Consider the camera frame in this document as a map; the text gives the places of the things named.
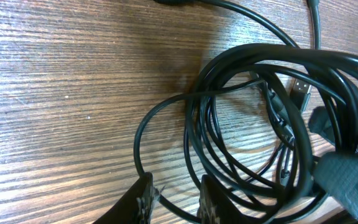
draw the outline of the brown wood tabletop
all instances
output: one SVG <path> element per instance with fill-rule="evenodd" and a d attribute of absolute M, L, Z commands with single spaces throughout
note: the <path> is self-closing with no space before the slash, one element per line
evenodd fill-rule
<path fill-rule="evenodd" d="M 310 47 L 304 0 L 240 3 Z M 322 47 L 358 54 L 358 1 L 322 0 L 319 8 Z M 254 42 L 280 43 L 244 16 L 204 4 L 0 1 L 0 223 L 96 220 L 138 178 L 132 146 L 143 116 L 188 91 L 209 59 Z M 238 75 L 231 83 L 247 78 Z M 281 78 L 290 88 L 293 80 Z M 225 143 L 253 170 L 277 144 L 264 104 L 255 88 L 218 97 Z M 313 89 L 305 120 L 318 105 Z M 194 214 L 199 192 L 183 157 L 183 106 L 176 103 L 155 116 L 142 138 L 141 157 L 155 186 L 165 186 L 164 196 Z M 317 155 L 333 149 L 315 134 L 310 138 Z M 200 161 L 191 154 L 201 176 Z M 329 199 L 303 222 L 339 209 Z M 157 204 L 152 222 L 184 221 Z"/>

